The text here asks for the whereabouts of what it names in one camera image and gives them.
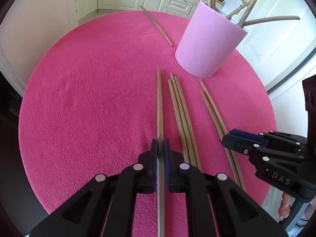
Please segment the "person's hand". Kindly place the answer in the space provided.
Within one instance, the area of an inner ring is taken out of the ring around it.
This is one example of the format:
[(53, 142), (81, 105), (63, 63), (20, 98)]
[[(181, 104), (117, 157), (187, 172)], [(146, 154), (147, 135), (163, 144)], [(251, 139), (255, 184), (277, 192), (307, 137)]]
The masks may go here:
[(291, 208), (291, 196), (289, 194), (283, 193), (281, 204), (278, 210), (278, 215), (280, 220), (287, 218), (290, 214)]

